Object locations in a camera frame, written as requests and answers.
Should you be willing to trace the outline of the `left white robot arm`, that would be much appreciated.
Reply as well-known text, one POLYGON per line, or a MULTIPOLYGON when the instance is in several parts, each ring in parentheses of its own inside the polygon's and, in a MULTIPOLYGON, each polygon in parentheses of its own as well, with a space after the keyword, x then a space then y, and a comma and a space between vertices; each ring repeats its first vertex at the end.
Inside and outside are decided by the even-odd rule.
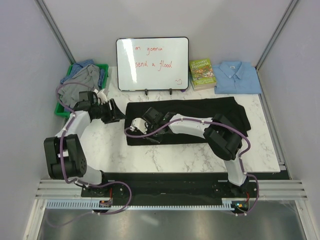
POLYGON ((114 99, 107 99, 102 91, 81 91, 69 119, 55 136, 44 140, 44 152, 49 177, 66 183, 92 186, 99 197, 106 196, 110 185, 103 180, 103 172, 87 164, 80 138, 93 120, 104 124, 116 123, 126 118, 114 99))

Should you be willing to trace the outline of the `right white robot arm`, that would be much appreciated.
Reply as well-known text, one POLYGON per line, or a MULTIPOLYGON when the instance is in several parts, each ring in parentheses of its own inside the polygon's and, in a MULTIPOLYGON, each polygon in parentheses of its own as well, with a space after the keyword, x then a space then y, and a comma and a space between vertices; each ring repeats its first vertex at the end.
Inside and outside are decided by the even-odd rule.
POLYGON ((204 139, 213 153, 224 160, 230 193, 240 197, 247 191, 247 176, 240 161, 241 154, 238 153, 246 136, 224 115, 197 118, 174 112, 163 114, 151 107, 142 119, 145 121, 142 132, 150 134, 152 140, 160 140, 164 135, 179 134, 204 139))

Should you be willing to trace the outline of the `black long sleeve shirt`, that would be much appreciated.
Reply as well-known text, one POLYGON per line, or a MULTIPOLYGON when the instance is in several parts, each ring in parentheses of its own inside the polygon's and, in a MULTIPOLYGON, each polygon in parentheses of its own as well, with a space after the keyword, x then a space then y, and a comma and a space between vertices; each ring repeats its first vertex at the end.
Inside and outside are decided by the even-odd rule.
MULTIPOLYGON (((143 114, 153 107, 158 112, 178 113, 187 117, 213 118, 216 114, 224 115, 237 130, 248 137, 251 124, 245 108, 238 104, 234 97, 206 98, 193 100, 164 100, 150 102, 129 102, 126 107, 124 128, 128 128, 132 120, 141 118, 143 114)), ((144 138, 126 137, 128 146, 153 146, 156 143, 144 138)), ((203 138, 187 134, 165 134, 160 145, 200 144, 205 143, 203 138)))

